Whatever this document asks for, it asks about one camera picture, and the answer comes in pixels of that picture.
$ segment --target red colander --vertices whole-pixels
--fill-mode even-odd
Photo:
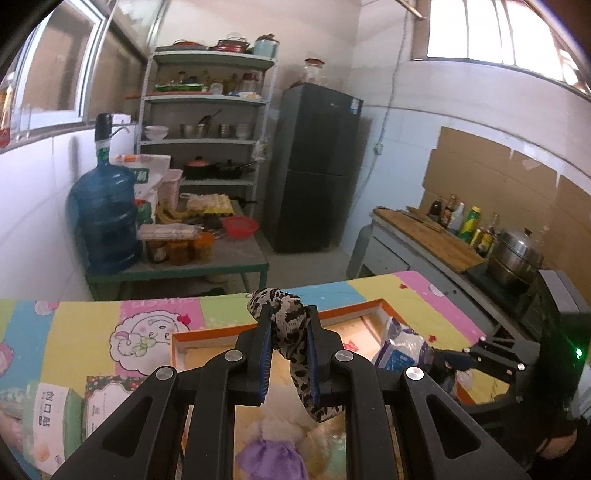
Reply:
[[[222,219],[222,223],[232,238],[246,238],[258,230],[258,223],[248,217],[227,217]]]

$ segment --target bowl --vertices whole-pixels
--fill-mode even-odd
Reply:
[[[227,217],[222,219],[222,223],[232,238],[247,238],[258,230],[258,223],[248,217]]]
[[[144,129],[144,134],[148,140],[164,140],[168,130],[169,128],[163,125],[149,125]]]

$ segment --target jar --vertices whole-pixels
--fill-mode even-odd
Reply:
[[[319,59],[305,59],[304,62],[302,81],[307,83],[318,83],[320,80],[320,71],[324,66],[324,62]]]
[[[191,244],[188,240],[170,240],[167,249],[171,264],[181,267],[191,261]]]
[[[212,260],[213,244],[216,241],[216,237],[210,232],[201,232],[197,238],[193,241],[193,247],[195,249],[195,260],[198,263],[208,263]]]
[[[166,242],[162,240],[148,240],[146,242],[146,254],[150,263],[162,263],[168,260]]]

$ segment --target white tiled wall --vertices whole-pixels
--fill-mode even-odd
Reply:
[[[402,40],[405,9],[391,0],[361,8],[348,90],[365,101],[358,149],[361,166],[342,248],[351,253],[376,205],[416,206],[430,150],[442,126],[489,138],[557,170],[591,194],[591,103],[532,75],[453,61],[408,61],[412,22],[404,43],[394,108],[383,154],[367,179],[372,147],[388,104]]]
[[[362,111],[358,150],[359,176],[354,201],[340,246],[351,254],[359,230],[367,225],[369,213],[378,205],[392,209],[418,206],[423,197],[423,178],[431,150],[437,146],[441,127],[450,127],[506,145],[548,165],[591,194],[591,179],[551,152],[497,129],[434,113],[391,109],[385,131],[382,155],[377,156],[373,173],[373,146],[379,138],[385,107],[366,107]],[[363,193],[359,192],[365,184]]]
[[[130,132],[114,136],[113,155],[133,152]],[[0,155],[0,299],[92,299],[67,207],[73,183],[95,165],[92,129]]]

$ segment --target leopard print fabric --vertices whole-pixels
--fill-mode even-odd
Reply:
[[[344,412],[344,407],[317,407],[312,402],[308,359],[306,357],[306,328],[310,315],[301,298],[278,288],[263,288],[254,292],[248,311],[258,321],[264,305],[271,305],[273,350],[290,361],[290,374],[306,411],[315,421],[322,422]]]

